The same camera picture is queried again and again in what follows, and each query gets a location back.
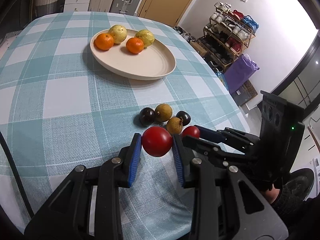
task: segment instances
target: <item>red tomato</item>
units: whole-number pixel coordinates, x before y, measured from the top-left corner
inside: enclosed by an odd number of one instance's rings
[[[199,138],[200,137],[200,130],[195,126],[188,126],[182,132],[182,137],[185,137],[186,135],[190,135],[190,136]]]
[[[144,131],[141,143],[149,155],[161,157],[171,149],[172,137],[166,129],[152,126]]]

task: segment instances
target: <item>table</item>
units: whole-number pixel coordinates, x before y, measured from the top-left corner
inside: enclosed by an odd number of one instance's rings
[[[174,72],[137,81],[103,68],[89,42],[115,24],[152,31],[175,56]],[[31,22],[0,60],[0,131],[34,212],[76,165],[101,165],[128,146],[135,132],[142,134],[145,128],[135,125],[134,117],[159,103],[168,103],[174,114],[188,112],[190,125],[249,132],[220,80],[172,28],[100,12]],[[0,188],[0,204],[23,231],[29,216],[2,149]],[[155,158],[142,150],[133,186],[119,195],[124,239],[177,239],[190,229],[193,191],[180,187],[171,151]]]

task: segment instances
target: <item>cream-colored plate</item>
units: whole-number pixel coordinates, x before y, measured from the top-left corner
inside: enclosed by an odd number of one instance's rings
[[[103,30],[95,34],[90,41],[90,49],[96,60],[106,69],[120,76],[138,80],[155,80],[170,74],[176,67],[176,59],[171,51],[157,39],[139,54],[130,53],[125,44],[137,31],[127,29],[127,38],[121,44],[115,44],[107,51],[98,49],[94,40]]]

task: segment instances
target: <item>tangerine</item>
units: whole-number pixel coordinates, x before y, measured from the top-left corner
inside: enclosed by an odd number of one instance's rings
[[[130,51],[133,54],[138,54],[141,51],[143,51],[143,41],[139,38],[133,37],[128,39],[127,43],[126,43],[126,48],[128,51]]]
[[[114,44],[114,39],[109,33],[101,33],[94,40],[94,44],[101,50],[108,50]]]

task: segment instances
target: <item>purple bag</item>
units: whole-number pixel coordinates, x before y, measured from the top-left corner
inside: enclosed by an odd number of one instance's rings
[[[232,94],[236,92],[258,69],[259,67],[257,67],[257,64],[250,59],[248,54],[241,54],[241,56],[224,73],[229,93]]]

